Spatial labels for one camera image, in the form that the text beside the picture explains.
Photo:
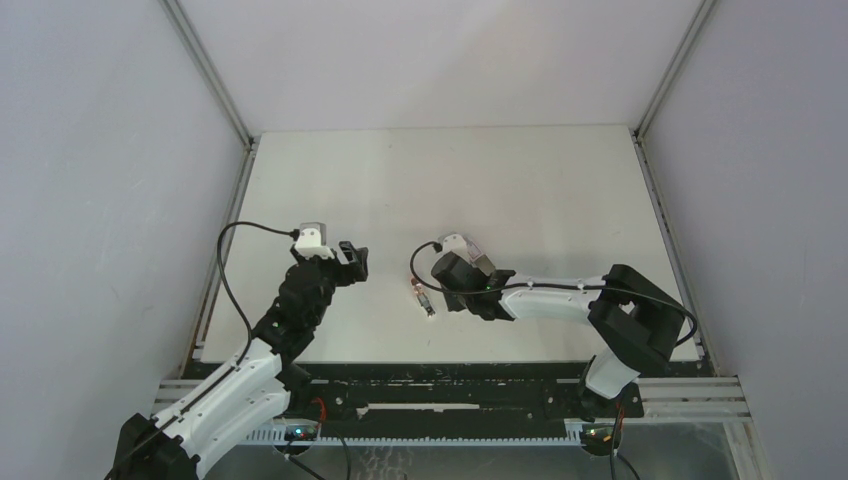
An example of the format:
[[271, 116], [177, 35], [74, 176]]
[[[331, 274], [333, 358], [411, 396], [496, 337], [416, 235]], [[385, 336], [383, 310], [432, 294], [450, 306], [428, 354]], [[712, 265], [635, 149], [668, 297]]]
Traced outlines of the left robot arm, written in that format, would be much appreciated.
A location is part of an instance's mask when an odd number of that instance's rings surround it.
[[249, 433], [283, 413], [305, 414], [313, 394], [295, 363], [337, 289], [368, 278], [367, 248], [296, 244], [296, 259], [248, 342], [188, 394], [120, 429], [109, 479], [203, 479]]

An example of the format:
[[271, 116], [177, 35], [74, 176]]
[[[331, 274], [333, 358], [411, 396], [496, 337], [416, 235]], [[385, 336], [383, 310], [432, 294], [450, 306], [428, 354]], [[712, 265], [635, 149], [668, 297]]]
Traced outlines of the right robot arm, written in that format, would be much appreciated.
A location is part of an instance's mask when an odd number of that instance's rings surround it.
[[486, 320], [565, 320], [591, 326], [604, 342], [578, 388], [592, 416], [613, 408], [626, 386], [666, 371], [687, 317], [684, 307], [634, 268], [615, 264], [586, 284], [541, 280], [514, 270], [490, 273], [447, 253], [430, 272], [453, 311]]

